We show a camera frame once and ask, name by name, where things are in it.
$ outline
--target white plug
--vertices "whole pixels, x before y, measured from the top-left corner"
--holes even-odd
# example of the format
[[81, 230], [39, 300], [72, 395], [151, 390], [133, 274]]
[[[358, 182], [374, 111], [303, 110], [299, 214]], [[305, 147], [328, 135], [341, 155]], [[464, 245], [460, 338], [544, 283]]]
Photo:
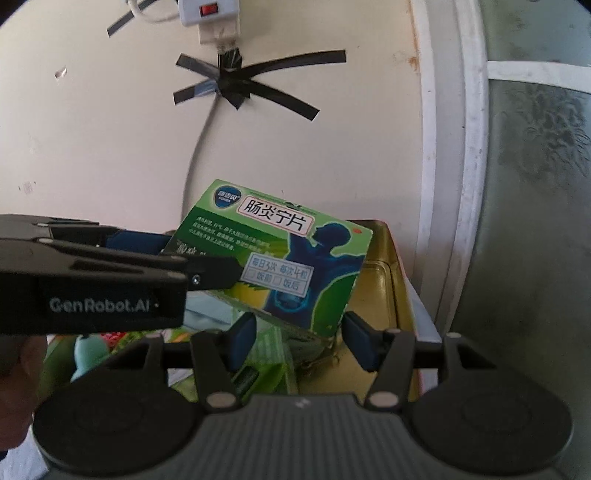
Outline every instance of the white plug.
[[178, 11], [185, 27], [198, 26], [199, 43], [220, 45], [240, 36], [238, 0], [178, 0]]

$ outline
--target blue shield logo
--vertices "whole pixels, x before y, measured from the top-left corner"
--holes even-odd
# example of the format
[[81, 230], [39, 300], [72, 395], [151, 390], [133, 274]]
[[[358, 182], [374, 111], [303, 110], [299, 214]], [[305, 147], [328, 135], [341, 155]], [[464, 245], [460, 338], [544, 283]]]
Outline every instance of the blue shield logo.
[[216, 207], [228, 208], [240, 200], [241, 197], [242, 192], [236, 187], [224, 185], [223, 187], [219, 187], [216, 190], [216, 193], [213, 194], [213, 201], [215, 202]]

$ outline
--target ribbed gray surface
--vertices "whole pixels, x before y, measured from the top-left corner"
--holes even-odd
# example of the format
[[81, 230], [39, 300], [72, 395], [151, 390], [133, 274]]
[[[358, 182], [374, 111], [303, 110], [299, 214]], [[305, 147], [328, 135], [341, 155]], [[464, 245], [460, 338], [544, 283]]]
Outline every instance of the ribbed gray surface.
[[[174, 458], [119, 480], [462, 480], [482, 478], [421, 450], [395, 415], [352, 395], [255, 395], [242, 410], [208, 417]], [[559, 480], [553, 471], [520, 480]], [[44, 480], [85, 477], [50, 472]]]

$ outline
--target mint green object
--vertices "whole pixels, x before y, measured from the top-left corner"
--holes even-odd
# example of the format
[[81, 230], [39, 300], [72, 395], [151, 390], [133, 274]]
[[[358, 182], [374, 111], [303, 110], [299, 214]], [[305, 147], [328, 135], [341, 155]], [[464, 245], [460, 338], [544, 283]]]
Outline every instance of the mint green object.
[[109, 347], [100, 335], [90, 335], [88, 337], [80, 335], [74, 344], [76, 371], [72, 375], [72, 381], [100, 365], [108, 356]]

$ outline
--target white cable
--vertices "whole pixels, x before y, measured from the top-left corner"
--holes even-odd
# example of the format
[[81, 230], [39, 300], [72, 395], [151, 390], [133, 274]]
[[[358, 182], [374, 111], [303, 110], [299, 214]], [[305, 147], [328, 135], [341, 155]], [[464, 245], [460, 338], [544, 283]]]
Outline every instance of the white cable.
[[169, 22], [171, 20], [174, 20], [175, 18], [178, 18], [178, 11], [175, 14], [171, 14], [167, 17], [162, 17], [162, 18], [154, 18], [149, 15], [146, 15], [139, 8], [138, 0], [127, 0], [127, 4], [129, 5], [129, 9], [131, 10], [131, 13], [133, 13], [135, 18], [139, 18], [140, 20], [143, 20], [144, 22], [147, 22], [147, 23], [163, 23], [163, 22]]

